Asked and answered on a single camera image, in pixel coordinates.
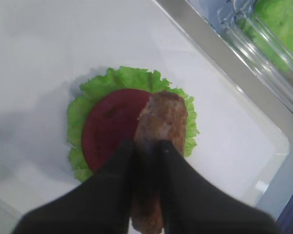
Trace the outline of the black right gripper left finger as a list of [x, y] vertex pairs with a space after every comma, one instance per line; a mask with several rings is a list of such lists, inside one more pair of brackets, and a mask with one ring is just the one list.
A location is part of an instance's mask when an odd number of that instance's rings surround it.
[[25, 214], [14, 234], [126, 234], [132, 199], [133, 142], [76, 189]]

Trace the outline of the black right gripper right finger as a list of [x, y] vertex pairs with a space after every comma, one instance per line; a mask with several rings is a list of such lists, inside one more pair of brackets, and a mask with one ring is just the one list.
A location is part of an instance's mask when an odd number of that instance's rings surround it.
[[205, 180], [171, 142], [160, 141], [158, 157], [165, 233], [281, 233], [269, 214], [236, 200]]

